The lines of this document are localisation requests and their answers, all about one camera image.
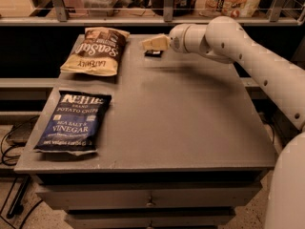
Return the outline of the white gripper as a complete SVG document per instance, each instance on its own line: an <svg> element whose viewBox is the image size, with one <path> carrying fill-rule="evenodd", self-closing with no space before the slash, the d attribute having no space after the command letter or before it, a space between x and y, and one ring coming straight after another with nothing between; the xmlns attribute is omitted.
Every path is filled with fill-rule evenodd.
<svg viewBox="0 0 305 229"><path fill-rule="evenodd" d="M180 24L171 29L169 36L158 34L141 42L146 51L166 51L170 46L175 52L187 53L185 34L190 24Z"/></svg>

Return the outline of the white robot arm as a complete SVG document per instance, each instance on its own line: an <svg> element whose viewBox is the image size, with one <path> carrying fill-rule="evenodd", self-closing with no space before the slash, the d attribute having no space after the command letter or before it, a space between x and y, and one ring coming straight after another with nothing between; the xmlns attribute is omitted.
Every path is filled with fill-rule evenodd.
<svg viewBox="0 0 305 229"><path fill-rule="evenodd" d="M236 62L285 114L299 134L283 148L274 167L264 229L305 229L305 71L253 41L228 16L207 25L177 25L168 35L143 40L141 46Z"/></svg>

